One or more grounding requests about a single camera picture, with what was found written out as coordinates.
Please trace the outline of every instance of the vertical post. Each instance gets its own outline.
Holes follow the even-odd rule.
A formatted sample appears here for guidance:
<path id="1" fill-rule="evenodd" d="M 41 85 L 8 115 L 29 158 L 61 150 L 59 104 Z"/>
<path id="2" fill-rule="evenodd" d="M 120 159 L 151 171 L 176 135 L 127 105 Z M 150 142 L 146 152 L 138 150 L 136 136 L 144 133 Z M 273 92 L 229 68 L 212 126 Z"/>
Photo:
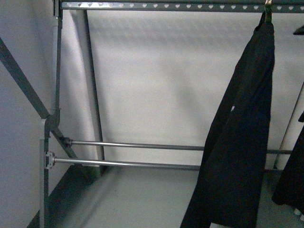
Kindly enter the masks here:
<path id="1" fill-rule="evenodd" d="M 40 193 L 40 210 L 39 226 L 48 228 L 48 169 L 46 169 L 46 153 L 48 152 L 49 132 L 46 131 L 46 119 L 41 120 L 39 140 L 39 193 Z"/>
<path id="2" fill-rule="evenodd" d="M 53 15 L 53 66 L 52 77 L 56 79 L 53 86 L 54 98 L 52 99 L 52 114 L 56 118 L 57 126 L 60 122 L 60 61 L 61 61 L 61 30 L 62 30 L 62 9 L 59 0 L 54 0 Z"/>
<path id="3" fill-rule="evenodd" d="M 302 108 L 301 108 L 301 110 L 298 110 L 298 108 L 301 107 L 301 104 L 303 104 L 303 100 L 304 100 L 303 95 L 304 95 L 304 83 L 302 84 L 299 96 L 296 100 L 293 112 L 292 112 L 291 117 L 289 119 L 289 122 L 288 122 L 288 125 L 287 125 L 287 128 L 286 128 L 286 131 L 285 131 L 285 134 L 284 134 L 284 137 L 283 137 L 283 140 L 281 142 L 279 150 L 290 149 L 290 148 L 287 148 L 286 144 L 288 144 L 287 143 L 288 138 L 290 138 L 290 132 L 292 132 L 292 130 L 294 128 L 294 124 L 298 122 L 298 118 L 300 117 L 300 114 L 297 117 L 296 117 L 296 114 L 297 113 L 302 113 L 302 111 L 303 111 Z M 289 159 L 289 155 L 278 154 L 276 156 L 276 159 L 275 159 L 274 168 L 275 169 L 284 169 L 288 159 Z"/>
<path id="4" fill-rule="evenodd" d="M 97 96 L 97 88 L 96 88 L 96 78 L 95 78 L 95 69 L 94 69 L 94 61 L 93 61 L 93 53 L 92 53 L 92 45 L 91 45 L 91 37 L 90 37 L 90 28 L 89 28 L 89 20 L 87 17 L 87 10 L 83 11 L 84 20 L 85 20 L 85 32 L 86 32 L 86 41 L 87 41 L 87 47 L 88 47 L 88 53 L 89 53 L 89 61 L 90 61 L 90 67 L 91 67 L 91 79 L 92 79 L 92 86 L 93 86 L 93 94 L 94 94 L 94 104 L 96 109 L 96 115 L 97 115 L 97 122 L 98 122 L 98 134 L 99 134 L 99 141 L 103 141 L 103 132 L 101 128 L 101 120 L 100 120 L 100 112 L 99 112 L 99 102 L 98 102 L 98 96 Z M 104 147 L 100 147 L 101 152 L 101 160 L 105 160 L 105 149 Z M 100 173 L 103 174 L 105 170 L 105 166 L 100 166 Z"/>

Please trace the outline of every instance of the hanger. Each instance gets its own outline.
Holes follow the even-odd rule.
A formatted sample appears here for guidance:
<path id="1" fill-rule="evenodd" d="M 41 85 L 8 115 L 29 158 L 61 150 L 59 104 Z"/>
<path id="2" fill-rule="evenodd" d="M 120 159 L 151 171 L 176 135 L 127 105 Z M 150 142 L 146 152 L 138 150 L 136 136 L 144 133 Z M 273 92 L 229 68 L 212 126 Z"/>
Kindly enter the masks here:
<path id="1" fill-rule="evenodd" d="M 266 0 L 265 3 L 265 22 L 266 23 L 271 23 L 271 18 L 272 18 L 272 10 L 271 10 L 271 6 L 272 6 L 272 0 Z"/>

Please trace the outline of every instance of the hanging rod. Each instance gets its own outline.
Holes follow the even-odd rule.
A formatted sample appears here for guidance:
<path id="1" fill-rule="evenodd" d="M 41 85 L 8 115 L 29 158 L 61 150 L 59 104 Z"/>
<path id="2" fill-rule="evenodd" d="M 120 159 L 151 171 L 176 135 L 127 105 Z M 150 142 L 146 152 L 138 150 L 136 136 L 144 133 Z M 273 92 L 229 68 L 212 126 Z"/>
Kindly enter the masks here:
<path id="1" fill-rule="evenodd" d="M 155 168 L 155 169 L 173 169 L 173 170 L 193 170 L 199 171 L 199 165 L 175 165 L 175 164 L 159 164 L 159 163 L 143 163 L 143 162 L 124 162 L 124 161 L 99 161 L 99 160 L 85 160 L 72 158 L 53 158 L 53 165 L 55 163 L 69 163 L 82 165 L 100 165 L 100 166 L 116 166 L 116 167 L 137 167 L 137 168 Z M 277 169 L 265 169 L 264 172 L 281 172 Z"/>
<path id="2" fill-rule="evenodd" d="M 161 145 L 161 144 L 142 144 L 142 143 L 124 143 L 124 142 L 94 142 L 94 141 L 76 141 L 70 138 L 63 138 L 62 142 L 67 146 L 87 145 L 87 146 L 113 146 L 145 149 L 166 149 L 166 150 L 186 150 L 186 151 L 204 151 L 203 146 L 181 146 L 181 145 Z M 288 150 L 267 150 L 267 154 L 291 154 Z"/>
<path id="3" fill-rule="evenodd" d="M 167 150 L 187 150 L 187 151 L 203 151 L 203 146 L 179 146 L 179 145 L 159 145 L 159 144 L 139 144 L 139 143 L 123 143 L 123 142 L 92 142 L 92 141 L 74 141 L 71 140 L 69 145 L 91 145 L 91 146 L 115 146 L 130 148 L 146 148 L 146 149 L 167 149 Z"/>
<path id="4" fill-rule="evenodd" d="M 265 1 L 184 1 L 184 0 L 112 0 L 104 1 L 62 1 L 63 10 L 148 10 L 148 11 L 201 11 L 201 12 L 255 12 L 265 10 Z M 304 0 L 276 0 L 273 13 L 304 13 Z"/>

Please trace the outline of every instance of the black jacket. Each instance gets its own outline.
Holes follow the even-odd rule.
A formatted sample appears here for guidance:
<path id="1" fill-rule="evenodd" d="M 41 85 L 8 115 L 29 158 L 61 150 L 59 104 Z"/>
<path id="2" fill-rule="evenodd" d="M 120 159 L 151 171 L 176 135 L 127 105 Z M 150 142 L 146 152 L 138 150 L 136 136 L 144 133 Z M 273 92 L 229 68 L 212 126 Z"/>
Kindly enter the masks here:
<path id="1" fill-rule="evenodd" d="M 210 127 L 198 183 L 181 228 L 211 222 L 254 228 L 270 122 L 274 28 L 258 27 L 237 63 Z"/>
<path id="2" fill-rule="evenodd" d="M 281 174 L 272 200 L 278 205 L 293 206 L 304 214 L 304 128 Z"/>

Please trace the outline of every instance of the white wall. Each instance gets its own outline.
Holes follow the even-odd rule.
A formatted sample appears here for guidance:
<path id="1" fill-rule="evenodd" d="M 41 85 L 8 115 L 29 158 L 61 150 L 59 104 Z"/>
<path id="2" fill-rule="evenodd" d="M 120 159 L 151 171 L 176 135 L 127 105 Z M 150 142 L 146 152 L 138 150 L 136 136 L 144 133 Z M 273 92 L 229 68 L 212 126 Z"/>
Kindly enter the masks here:
<path id="1" fill-rule="evenodd" d="M 0 8 L 0 36 L 50 112 L 52 64 L 52 1 L 5 0 Z M 93 123 L 96 114 L 92 102 L 90 69 L 84 39 L 84 31 L 79 35 L 69 34 L 74 27 L 71 15 L 66 16 L 63 43 L 67 38 L 78 45 L 77 56 L 73 49 L 67 52 L 63 46 L 62 59 L 69 59 L 62 66 L 61 123 L 64 135 L 83 140 L 95 140 L 97 133 Z M 71 88 L 68 83 L 77 82 Z M 40 117 L 19 89 L 15 81 L 0 64 L 0 227 L 26 227 L 39 209 L 39 125 Z M 50 139 L 50 150 L 58 157 L 66 157 L 54 138 Z M 79 157 L 97 158 L 96 148 L 88 148 L 84 153 L 75 148 Z M 66 172 L 68 165 L 57 164 L 50 171 L 50 192 Z"/>
<path id="2" fill-rule="evenodd" d="M 261 14 L 89 11 L 104 139 L 203 146 Z M 304 78 L 304 14 L 274 14 L 269 149 L 279 149 Z M 108 160 L 199 165 L 202 152 L 106 148 Z M 275 156 L 269 156 L 271 167 Z"/>

